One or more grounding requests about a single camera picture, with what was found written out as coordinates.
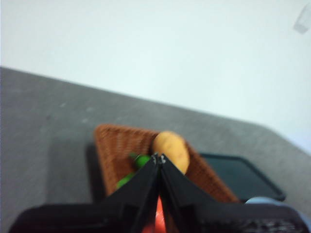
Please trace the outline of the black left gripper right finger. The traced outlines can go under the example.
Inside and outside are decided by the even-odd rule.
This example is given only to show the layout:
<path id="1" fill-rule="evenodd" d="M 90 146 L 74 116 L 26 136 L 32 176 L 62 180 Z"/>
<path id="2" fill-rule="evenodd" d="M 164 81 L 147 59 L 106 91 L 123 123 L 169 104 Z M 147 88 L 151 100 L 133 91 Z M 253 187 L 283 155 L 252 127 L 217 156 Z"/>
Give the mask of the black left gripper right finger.
<path id="1" fill-rule="evenodd" d="M 181 233 L 309 233 L 300 214 L 284 205 L 225 203 L 190 181 L 162 154 L 159 157 L 163 209 Z"/>

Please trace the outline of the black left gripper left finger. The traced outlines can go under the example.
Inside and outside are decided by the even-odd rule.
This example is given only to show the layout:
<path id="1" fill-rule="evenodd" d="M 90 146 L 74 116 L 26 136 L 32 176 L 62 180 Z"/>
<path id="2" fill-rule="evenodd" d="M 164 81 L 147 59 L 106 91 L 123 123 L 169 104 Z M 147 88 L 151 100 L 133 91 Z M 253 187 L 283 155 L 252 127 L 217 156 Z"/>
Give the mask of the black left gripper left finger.
<path id="1" fill-rule="evenodd" d="M 11 233 L 140 233 L 155 220 L 158 158 L 150 160 L 113 194 L 95 204 L 51 204 L 23 211 Z"/>

